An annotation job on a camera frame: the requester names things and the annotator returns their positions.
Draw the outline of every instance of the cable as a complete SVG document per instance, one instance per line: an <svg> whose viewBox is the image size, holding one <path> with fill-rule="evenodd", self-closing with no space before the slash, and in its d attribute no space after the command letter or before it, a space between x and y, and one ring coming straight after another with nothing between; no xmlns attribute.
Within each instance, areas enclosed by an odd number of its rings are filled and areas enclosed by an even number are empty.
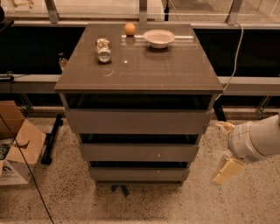
<svg viewBox="0 0 280 224"><path fill-rule="evenodd" d="M20 147L19 147L19 144L18 144L17 139L14 137L14 134L12 133L12 131L11 131L9 125L6 123L6 121L3 119L3 117L2 117L1 115L0 115L0 118L1 118L1 120L3 121L4 125L8 128L9 132L11 133L13 140L16 142L16 145L17 145L17 147L18 147L18 149L19 149L19 151L20 151L20 154L22 155L22 157L23 157L23 159L24 159L24 162L25 162L25 164L26 164L26 166L27 166L27 168L28 168L28 170L29 170L29 172L30 172L30 174L31 174L31 176L32 176L32 179L33 179L34 184L35 184L35 186L36 186L36 188L37 188L37 191L38 191L38 195L39 195L39 197L41 198L42 203L43 203L43 205L44 205L44 207L45 207L45 211L46 211L46 213L47 213L47 215L48 215L48 217L49 217L51 223L54 224L53 218L52 218L52 216L50 215L49 210L48 210L47 207L46 207L46 203L45 203L45 201L44 201L44 199L43 199L43 196L42 196L42 194L41 194L41 191L39 190L39 187L38 187L38 185L37 185L36 179L34 178L34 175L33 175L33 173L32 173L32 170L30 169L30 166L28 165L28 163L27 163L27 161L26 161L26 159L25 159L24 153L21 151L21 149L20 149Z"/></svg>
<svg viewBox="0 0 280 224"><path fill-rule="evenodd" d="M22 75L19 75L18 77L15 77L11 74L11 76L13 77L13 80L10 82L10 94L11 95L14 95L13 91L12 91L12 85L14 83L14 80L17 79L17 78L20 78L20 77L23 77L23 76L26 76L26 75L29 75L28 73L27 74L22 74ZM32 106L32 103L28 100L27 96L24 97L17 93L17 95L19 96L19 99L20 101L25 105L25 108L23 106L20 106L20 108L24 111L24 117L27 118L27 117L30 117L32 115L32 112L33 112L33 106Z"/></svg>
<svg viewBox="0 0 280 224"><path fill-rule="evenodd" d="M14 20L11 21L7 21L5 19L5 14L4 14L4 10L2 8L2 6L0 5L0 24L3 25L3 27L0 29L0 33L4 32L7 28L11 28L16 34L17 36L21 39L19 33L16 31L16 29L12 26L14 24Z"/></svg>
<svg viewBox="0 0 280 224"><path fill-rule="evenodd" d="M176 10L176 8L175 8L175 5L173 4L172 0L169 0L169 1L170 1L171 5L172 5L172 8L174 9L174 12L175 12L175 15L176 15L178 21L180 21L180 18L179 18L179 16L178 16L178 13L177 13L177 10Z"/></svg>
<svg viewBox="0 0 280 224"><path fill-rule="evenodd" d="M241 36L240 36L240 39L239 39L239 43L238 43L238 46L237 46L237 49L236 49L236 53L235 53L235 57L234 57L234 71L233 73L231 74L228 82L227 82L227 85L224 87L223 91L225 91L230 83L230 81L234 78L235 76L235 72L236 72L236 68L237 68L237 58L238 58L238 53L239 53L239 50L240 50L240 46L242 44L242 40L243 40L243 34L244 34L244 27L236 22L240 27L241 27ZM216 98L216 101L221 97L221 94L219 94Z"/></svg>

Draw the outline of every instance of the orange ball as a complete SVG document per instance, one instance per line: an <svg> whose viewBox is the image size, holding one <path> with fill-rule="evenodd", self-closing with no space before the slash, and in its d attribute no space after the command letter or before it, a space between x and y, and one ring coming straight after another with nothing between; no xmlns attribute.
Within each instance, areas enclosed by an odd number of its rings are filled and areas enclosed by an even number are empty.
<svg viewBox="0 0 280 224"><path fill-rule="evenodd" d="M134 32L135 32L135 26L134 24L132 23L127 23L125 26L124 26L124 31L125 31L125 34L128 35L128 36L133 36L134 35Z"/></svg>

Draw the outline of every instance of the tin can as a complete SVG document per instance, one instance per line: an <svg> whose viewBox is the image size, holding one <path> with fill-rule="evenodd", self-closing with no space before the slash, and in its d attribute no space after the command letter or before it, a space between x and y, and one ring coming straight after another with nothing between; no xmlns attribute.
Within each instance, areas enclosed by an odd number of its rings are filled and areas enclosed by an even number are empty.
<svg viewBox="0 0 280 224"><path fill-rule="evenodd" d="M98 60L102 63L111 61L111 47L110 42L106 38L98 38L96 40L96 51Z"/></svg>

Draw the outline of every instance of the speckled floor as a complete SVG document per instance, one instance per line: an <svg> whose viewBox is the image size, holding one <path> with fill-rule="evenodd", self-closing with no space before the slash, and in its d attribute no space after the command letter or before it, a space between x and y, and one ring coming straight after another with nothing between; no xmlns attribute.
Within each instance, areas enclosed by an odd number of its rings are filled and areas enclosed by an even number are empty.
<svg viewBox="0 0 280 224"><path fill-rule="evenodd" d="M53 119L30 120L51 131ZM52 164L38 164L34 171L54 223L280 223L280 156L247 164L225 185L214 185L217 164L229 155L227 137L216 124L211 121L201 139L183 185L128 185L125 198L119 188L95 185L65 122ZM0 223L51 223L33 181L0 186L0 200Z"/></svg>

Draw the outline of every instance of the cardboard box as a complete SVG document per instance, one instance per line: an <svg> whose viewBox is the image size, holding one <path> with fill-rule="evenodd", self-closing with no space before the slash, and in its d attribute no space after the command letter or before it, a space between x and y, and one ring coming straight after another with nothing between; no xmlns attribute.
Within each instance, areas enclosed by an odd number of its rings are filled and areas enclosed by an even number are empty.
<svg viewBox="0 0 280 224"><path fill-rule="evenodd" d="M38 161L46 134L26 120L14 101L0 101L0 140L16 137L24 157L33 171ZM5 158L0 158L0 186L28 184L31 174L16 141Z"/></svg>

